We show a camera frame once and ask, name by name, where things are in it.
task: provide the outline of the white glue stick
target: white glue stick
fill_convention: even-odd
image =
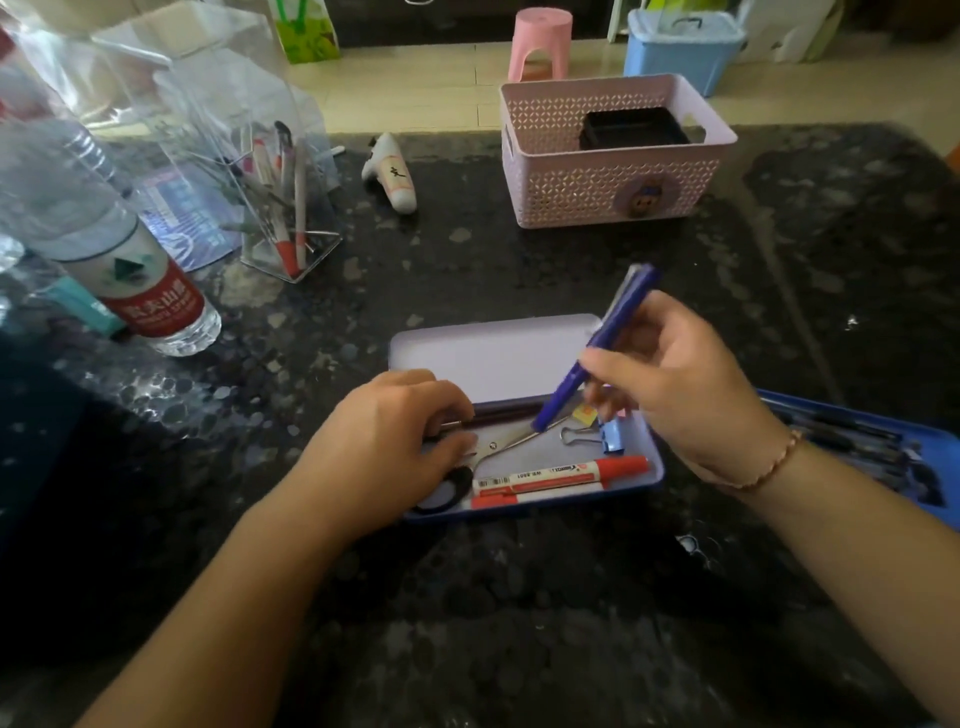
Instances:
[[[410,170],[400,154],[400,146],[391,133],[383,133],[376,140],[370,158],[363,165],[360,177],[368,182],[376,177],[390,198],[390,204],[401,215],[417,211],[417,193],[414,191]]]

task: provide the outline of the scissors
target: scissors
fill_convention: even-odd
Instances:
[[[556,419],[551,422],[544,431],[565,422],[566,419],[573,414],[573,410],[577,408],[577,405],[580,404],[580,400],[580,397],[575,397],[565,404],[557,413]],[[453,495],[440,505],[415,505],[412,510],[421,516],[429,516],[434,513],[442,513],[453,507],[469,494],[470,489],[473,487],[473,474],[481,462],[504,450],[515,448],[517,445],[522,445],[529,440],[533,440],[541,434],[542,432],[537,432],[533,429],[533,422],[526,422],[522,425],[511,427],[509,430],[501,432],[494,438],[488,440],[481,438],[477,441],[476,450],[460,465],[444,476],[444,480],[448,480],[453,484]]]

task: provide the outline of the forearm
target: forearm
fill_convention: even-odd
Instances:
[[[78,728],[271,723],[303,614],[340,547],[272,506],[241,519]]]
[[[811,445],[740,497],[927,709],[960,725],[960,535]]]

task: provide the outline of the blue pen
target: blue pen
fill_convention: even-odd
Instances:
[[[603,318],[603,323],[596,333],[590,337],[587,346],[597,349],[612,347],[616,343],[616,337],[620,334],[620,330],[633,317],[636,307],[647,297],[647,294],[657,285],[659,280],[660,272],[652,265],[631,266],[626,280],[623,281],[620,290],[616,292],[613,303],[611,303],[607,315]],[[580,389],[580,385],[587,381],[588,377],[587,370],[580,366],[580,362],[575,362],[553,396],[547,400],[539,415],[531,423],[531,429],[535,432],[546,430],[547,426],[554,421],[560,410]]]

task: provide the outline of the basket handle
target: basket handle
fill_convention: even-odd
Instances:
[[[702,17],[678,17],[673,21],[674,25],[677,23],[696,23],[698,31],[702,31],[704,29],[704,19]]]

